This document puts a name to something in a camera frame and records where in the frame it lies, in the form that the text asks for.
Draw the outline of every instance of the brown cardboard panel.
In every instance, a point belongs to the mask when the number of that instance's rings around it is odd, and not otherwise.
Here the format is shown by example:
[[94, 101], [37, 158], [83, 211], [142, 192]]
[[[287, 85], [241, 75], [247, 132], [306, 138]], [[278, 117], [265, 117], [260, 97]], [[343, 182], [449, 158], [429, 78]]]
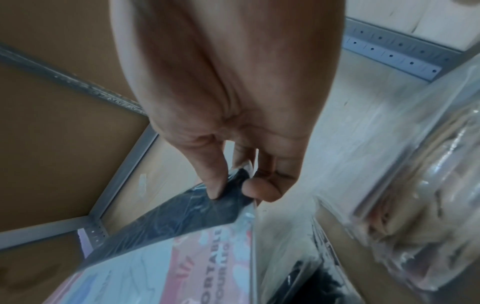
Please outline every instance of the brown cardboard panel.
[[148, 119], [0, 65], [0, 231], [87, 215]]
[[82, 259], [76, 232], [0, 251], [0, 303], [42, 303]]
[[134, 99], [117, 58], [108, 0], [2, 0], [0, 42]]

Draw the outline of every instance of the perforated metal strip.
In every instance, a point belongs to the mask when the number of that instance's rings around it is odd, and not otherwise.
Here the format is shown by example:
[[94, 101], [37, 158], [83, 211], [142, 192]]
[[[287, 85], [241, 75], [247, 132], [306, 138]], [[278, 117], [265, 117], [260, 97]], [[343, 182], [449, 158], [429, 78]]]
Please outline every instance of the perforated metal strip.
[[342, 47], [428, 81], [461, 54], [349, 18], [345, 23]]

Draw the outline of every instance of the hand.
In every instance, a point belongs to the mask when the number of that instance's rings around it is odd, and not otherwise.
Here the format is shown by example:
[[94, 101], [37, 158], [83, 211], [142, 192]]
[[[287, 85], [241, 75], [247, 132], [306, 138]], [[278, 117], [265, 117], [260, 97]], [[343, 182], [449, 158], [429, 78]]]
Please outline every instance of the hand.
[[255, 161], [245, 195], [297, 181], [340, 53], [343, 0], [112, 0], [125, 76], [150, 122], [218, 198], [228, 168]]

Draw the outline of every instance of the finger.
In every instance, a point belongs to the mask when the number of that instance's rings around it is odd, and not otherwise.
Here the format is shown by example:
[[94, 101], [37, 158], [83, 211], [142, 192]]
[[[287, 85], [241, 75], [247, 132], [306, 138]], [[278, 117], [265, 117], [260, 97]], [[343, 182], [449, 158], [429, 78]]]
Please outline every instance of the finger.
[[275, 158], [270, 154], [259, 150], [258, 151], [258, 169], [255, 172], [255, 177], [269, 178], [275, 170]]
[[255, 148], [249, 148], [239, 143], [235, 143], [235, 148], [233, 150], [232, 167], [233, 168], [240, 167], [247, 160], [249, 160], [252, 166], [254, 166], [256, 157], [257, 157], [257, 150]]
[[214, 138], [201, 146], [176, 146], [188, 159], [206, 186], [210, 199], [221, 196], [228, 179], [228, 167], [221, 143]]
[[303, 156], [278, 158], [275, 172], [270, 178], [254, 177], [243, 183], [242, 192], [248, 197], [274, 202], [280, 199], [299, 179]]

